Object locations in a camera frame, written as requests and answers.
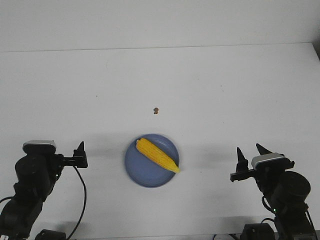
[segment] yellow corn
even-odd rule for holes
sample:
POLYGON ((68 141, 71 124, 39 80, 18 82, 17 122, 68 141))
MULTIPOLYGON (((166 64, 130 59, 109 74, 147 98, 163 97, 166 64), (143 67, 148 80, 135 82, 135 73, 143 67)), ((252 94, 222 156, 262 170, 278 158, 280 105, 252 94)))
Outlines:
POLYGON ((179 173, 180 169, 165 152, 160 148, 150 142, 148 139, 140 138, 136 141, 136 149, 145 155, 148 159, 152 160, 160 167, 172 171, 174 173, 179 173))

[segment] brown speck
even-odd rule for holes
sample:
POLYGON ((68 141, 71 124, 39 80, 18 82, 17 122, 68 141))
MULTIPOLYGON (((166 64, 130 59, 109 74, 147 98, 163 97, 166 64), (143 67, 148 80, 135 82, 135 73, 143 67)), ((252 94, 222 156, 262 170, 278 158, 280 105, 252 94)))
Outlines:
POLYGON ((155 108, 153 109, 153 111, 154 111, 153 114, 158 114, 158 113, 159 113, 159 108, 155 107, 155 108))

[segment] black cable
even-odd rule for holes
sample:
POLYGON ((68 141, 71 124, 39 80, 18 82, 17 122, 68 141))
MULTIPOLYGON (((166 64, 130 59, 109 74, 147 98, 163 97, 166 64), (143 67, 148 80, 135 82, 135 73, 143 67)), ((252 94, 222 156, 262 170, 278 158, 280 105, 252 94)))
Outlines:
POLYGON ((12 199, 12 198, 13 198, 13 196, 7 196, 7 197, 5 197, 5 198, 2 198, 2 199, 0 200, 0 203, 2 203, 2 202, 5 201, 5 200, 12 199))
POLYGON ((266 204, 265 199, 266 199, 265 196, 263 196, 262 199, 261 199, 263 206, 264 206, 268 211, 270 211, 271 213, 275 214, 274 211, 272 211, 271 207, 269 207, 269 206, 266 204))
POLYGON ((234 240, 239 240, 239 238, 237 238, 235 234, 230 233, 229 236, 231 236, 234 240))
POLYGON ((311 216, 310 216, 310 213, 309 213, 309 211, 308 211, 308 210, 306 211, 306 214, 308 215, 308 218, 309 218, 309 221, 310 221, 311 227, 312 227, 312 229, 313 229, 313 231, 314 231, 315 239, 316 239, 316 240, 318 240, 317 232, 316 232, 316 229, 315 229, 314 223, 312 222, 312 219, 311 219, 311 216))
POLYGON ((74 170, 76 171, 76 173, 78 174, 81 182, 82 182, 82 185, 83 185, 83 191, 84 191, 84 199, 83 199, 83 209, 82 209, 82 212, 81 212, 81 215, 80 215, 80 218, 79 218, 79 221, 77 222, 77 224, 75 225, 73 231, 70 233, 70 235, 66 238, 66 240, 69 240, 72 235, 75 233, 75 231, 77 230, 81 220, 82 220, 82 217, 84 216, 84 213, 85 213, 85 209, 86 209, 86 204, 87 204, 87 187, 86 187, 86 184, 83 180, 83 178, 81 177, 80 175, 80 172, 78 171, 78 169, 73 166, 74 170))
POLYGON ((258 228, 258 232, 257 232, 257 238, 258 239, 260 239, 260 228, 261 228, 261 225, 264 223, 264 221, 271 221, 271 222, 273 222, 273 223, 275 223, 275 220, 273 220, 272 218, 269 218, 269 217, 266 217, 266 218, 264 218, 261 222, 260 222, 260 224, 259 224, 259 228, 258 228))

